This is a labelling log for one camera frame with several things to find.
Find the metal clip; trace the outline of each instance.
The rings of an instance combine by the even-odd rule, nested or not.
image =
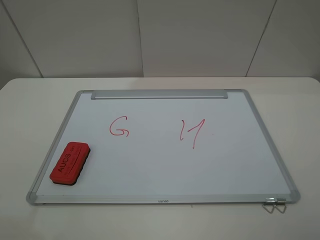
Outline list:
[[[279,205],[284,206],[283,210],[281,210],[278,207]],[[274,197],[266,198],[265,203],[262,205],[262,207],[270,214],[272,214],[275,209],[277,209],[280,213],[284,214],[287,209],[286,199],[285,198],[274,198]]]

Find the white board surface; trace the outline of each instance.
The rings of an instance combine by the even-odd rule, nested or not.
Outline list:
[[[228,99],[91,100],[91,95],[81,94],[37,196],[291,192],[242,92],[228,92]],[[126,129],[128,137],[110,133],[121,116],[127,119],[118,119],[111,131]],[[187,132],[203,119],[200,130]],[[54,184],[49,175],[69,142],[87,143],[91,152],[75,185]]]

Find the table surface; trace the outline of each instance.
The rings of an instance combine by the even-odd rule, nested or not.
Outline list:
[[[261,204],[43,205],[26,194],[79,90],[246,89],[300,194]],[[308,77],[14,79],[0,90],[0,239],[319,239],[320,83]]]

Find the whiteboard eraser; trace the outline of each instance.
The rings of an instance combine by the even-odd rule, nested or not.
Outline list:
[[[54,169],[50,179],[54,184],[74,185],[90,153],[88,144],[69,142]]]

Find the whiteboard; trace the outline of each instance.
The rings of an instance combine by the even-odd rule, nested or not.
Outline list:
[[[299,193],[250,101],[243,90],[80,92],[31,201],[297,201]],[[69,142],[87,143],[91,152],[75,185],[54,184],[49,175]]]

